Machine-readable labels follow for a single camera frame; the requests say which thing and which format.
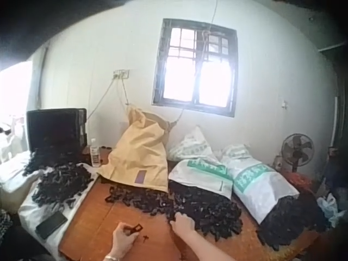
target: electrical outlet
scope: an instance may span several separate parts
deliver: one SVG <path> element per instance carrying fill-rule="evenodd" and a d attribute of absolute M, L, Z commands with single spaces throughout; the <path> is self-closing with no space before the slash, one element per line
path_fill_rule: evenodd
<path fill-rule="evenodd" d="M 114 71 L 114 79 L 128 79 L 129 70 L 116 70 Z"/>

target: window frame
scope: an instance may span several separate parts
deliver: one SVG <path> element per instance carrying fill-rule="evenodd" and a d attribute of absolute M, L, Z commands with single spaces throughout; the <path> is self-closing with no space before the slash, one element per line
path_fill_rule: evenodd
<path fill-rule="evenodd" d="M 195 34 L 195 41 L 197 46 L 194 46 L 193 51 L 196 53 L 196 57 L 188 58 L 195 62 L 197 72 L 197 81 L 195 82 L 194 92 L 192 95 L 192 100 L 188 102 L 178 101 L 174 99 L 164 98 L 164 81 L 165 81 L 165 69 L 166 62 L 169 56 L 171 32 L 173 28 L 188 29 L 188 30 L 209 30 L 211 35 L 216 35 L 219 37 L 226 38 L 228 40 L 228 54 L 219 53 L 219 57 L 225 57 L 229 61 L 231 68 L 231 87 L 228 97 L 228 104 L 226 107 L 218 107 L 213 105 L 200 104 L 197 102 L 199 94 L 199 81 L 202 62 L 202 52 L 203 52 L 203 37 L 201 34 Z M 212 54 L 216 55 L 214 52 L 204 52 L 204 55 Z M 154 76 L 154 88 L 152 105 L 166 106 L 166 107 L 177 107 L 183 109 L 197 110 L 205 113 L 213 113 L 218 115 L 224 115 L 229 117 L 235 116 L 235 107 L 237 101 L 237 83 L 238 83 L 238 39 L 237 31 L 234 29 L 229 29 L 221 26 L 216 26 L 210 23 L 196 22 L 190 20 L 181 19 L 163 19 L 163 24 L 161 28 L 161 35 L 159 40 L 159 48 L 157 54 L 156 72 Z"/>

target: wrist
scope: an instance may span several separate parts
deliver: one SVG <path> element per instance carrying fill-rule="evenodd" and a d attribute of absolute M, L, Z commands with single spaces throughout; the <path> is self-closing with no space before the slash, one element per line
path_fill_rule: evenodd
<path fill-rule="evenodd" d="M 188 233 L 185 233 L 181 238 L 182 238 L 182 240 L 185 241 L 186 244 L 189 244 L 191 241 L 195 240 L 195 238 L 197 238 L 197 236 L 199 236 L 197 231 L 192 230 Z"/>
<path fill-rule="evenodd" d="M 113 249 L 111 249 L 110 253 L 107 254 L 107 256 L 110 256 L 110 257 L 113 257 L 116 259 L 121 259 L 121 258 L 123 258 L 124 255 L 118 249 L 113 248 Z"/>

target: bracelet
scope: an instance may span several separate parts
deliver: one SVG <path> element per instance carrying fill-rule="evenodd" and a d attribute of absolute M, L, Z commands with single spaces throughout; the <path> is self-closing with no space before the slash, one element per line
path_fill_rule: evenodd
<path fill-rule="evenodd" d="M 112 257 L 112 256 L 106 256 L 105 259 L 110 259 L 112 261 L 120 261 L 120 259 Z"/>

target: purple label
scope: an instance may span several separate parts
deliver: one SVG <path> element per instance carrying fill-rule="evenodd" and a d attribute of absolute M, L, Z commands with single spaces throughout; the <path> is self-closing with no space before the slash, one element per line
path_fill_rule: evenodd
<path fill-rule="evenodd" d="M 146 170 L 139 170 L 135 178 L 135 183 L 143 184 L 145 180 L 145 175 L 146 175 Z"/>

